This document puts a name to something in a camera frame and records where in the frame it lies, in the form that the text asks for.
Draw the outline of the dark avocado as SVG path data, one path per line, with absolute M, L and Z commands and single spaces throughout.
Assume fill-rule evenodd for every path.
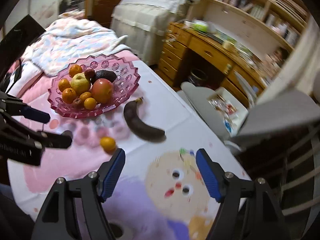
M 93 85 L 98 79 L 107 79 L 113 83 L 117 79 L 117 75 L 109 70 L 99 70 L 95 72 L 95 75 L 91 78 L 91 84 Z

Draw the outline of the red lychee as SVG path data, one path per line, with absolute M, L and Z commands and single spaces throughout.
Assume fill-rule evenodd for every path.
M 77 110 L 83 109 L 84 108 L 84 101 L 81 100 L 80 98 L 76 98 L 72 103 L 72 107 Z
M 90 80 L 92 77 L 95 76 L 95 71 L 91 68 L 88 68 L 84 71 L 84 75 L 86 79 Z

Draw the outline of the wooden desk with drawers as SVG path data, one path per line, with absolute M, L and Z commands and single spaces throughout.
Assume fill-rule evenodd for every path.
M 161 57 L 155 72 L 174 90 L 191 78 L 200 86 L 213 90 L 223 87 L 248 106 L 248 97 L 237 80 L 240 74 L 259 96 L 266 85 L 258 73 L 235 53 L 181 23 L 171 22 L 167 28 Z

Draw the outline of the blackened overripe banana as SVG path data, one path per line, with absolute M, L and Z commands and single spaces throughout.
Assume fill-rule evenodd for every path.
M 140 139 L 150 142 L 163 142 L 166 139 L 165 130 L 144 123 L 138 116 L 138 107 L 142 103 L 143 97 L 139 97 L 124 106 L 123 115 L 128 128 Z

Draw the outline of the small yellow-orange kumquat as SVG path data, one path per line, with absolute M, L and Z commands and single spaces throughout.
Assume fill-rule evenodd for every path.
M 86 98 L 84 100 L 84 108 L 86 110 L 93 110 L 97 105 L 97 101 L 94 98 Z
M 100 146 L 107 153 L 114 152 L 117 147 L 116 141 L 112 137 L 102 137 L 100 139 Z

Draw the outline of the large orange mandarin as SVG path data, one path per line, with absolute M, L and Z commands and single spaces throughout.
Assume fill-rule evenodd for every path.
M 60 92 L 63 92 L 65 89 L 70 87 L 70 82 L 66 78 L 61 79 L 58 83 L 58 89 Z

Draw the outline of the wooden bookshelf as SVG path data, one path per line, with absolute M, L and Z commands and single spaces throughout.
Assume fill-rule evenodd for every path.
M 198 0 L 190 6 L 187 18 L 204 19 L 211 5 L 251 21 L 288 52 L 295 49 L 310 17 L 302 0 Z

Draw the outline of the small yellow-orange kumquat back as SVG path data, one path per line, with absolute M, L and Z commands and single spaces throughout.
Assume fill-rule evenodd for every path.
M 93 110 L 97 105 L 97 101 L 94 98 L 86 98 L 84 100 L 84 108 L 86 110 Z

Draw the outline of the small yellow-orange kumquat front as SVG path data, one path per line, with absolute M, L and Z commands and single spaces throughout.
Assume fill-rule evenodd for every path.
M 107 153 L 114 152 L 117 147 L 116 141 L 112 137 L 102 137 L 100 139 L 100 146 Z

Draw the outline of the red lychee back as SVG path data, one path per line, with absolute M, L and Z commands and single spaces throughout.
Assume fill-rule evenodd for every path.
M 88 68 L 84 71 L 84 75 L 86 79 L 90 80 L 92 77 L 95 76 L 95 71 L 91 68 Z

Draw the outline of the white pleated furniture cover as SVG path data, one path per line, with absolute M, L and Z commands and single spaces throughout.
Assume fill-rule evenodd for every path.
M 157 64 L 170 22 L 187 14 L 187 0 L 121 0 L 112 12 L 110 28 L 126 35 L 125 44 L 148 66 Z

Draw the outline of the red lychee front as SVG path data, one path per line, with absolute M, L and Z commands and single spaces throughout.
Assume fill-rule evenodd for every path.
M 76 98 L 72 103 L 72 107 L 77 110 L 83 109 L 84 108 L 84 101 L 81 100 L 80 98 Z

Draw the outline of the cartoon printed bedsheet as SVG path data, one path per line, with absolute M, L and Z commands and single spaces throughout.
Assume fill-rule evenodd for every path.
M 47 149 L 41 165 L 8 161 L 17 205 L 36 218 L 54 181 L 82 178 L 109 160 L 100 139 L 109 136 L 126 153 L 126 162 L 112 197 L 103 204 L 107 219 L 124 230 L 125 239 L 205 239 L 219 204 L 210 198 L 195 163 L 204 148 L 224 170 L 246 179 L 247 173 L 200 117 L 143 61 L 133 61 L 140 75 L 132 98 L 143 98 L 140 118 L 165 131 L 165 140 L 148 142 L 128 128 L 123 107 L 75 120 L 56 114 L 39 96 L 32 106 L 48 112 L 52 132 L 73 132 L 67 150 Z

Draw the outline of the pastel floral blanket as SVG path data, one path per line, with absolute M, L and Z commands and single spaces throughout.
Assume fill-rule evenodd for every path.
M 26 48 L 22 63 L 53 77 L 78 59 L 129 50 L 125 44 L 127 38 L 127 35 L 117 37 L 113 30 L 95 21 L 61 18 Z

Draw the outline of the grey office chair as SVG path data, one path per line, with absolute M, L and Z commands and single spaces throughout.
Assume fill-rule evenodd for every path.
M 212 90 L 184 82 L 178 95 L 206 123 L 214 134 L 229 148 L 232 155 L 239 155 L 265 139 L 319 121 L 319 106 L 310 96 L 289 90 L 266 103 L 246 109 L 226 89 Z M 227 131 L 222 113 L 210 104 L 217 95 L 225 96 L 238 109 L 232 133 Z

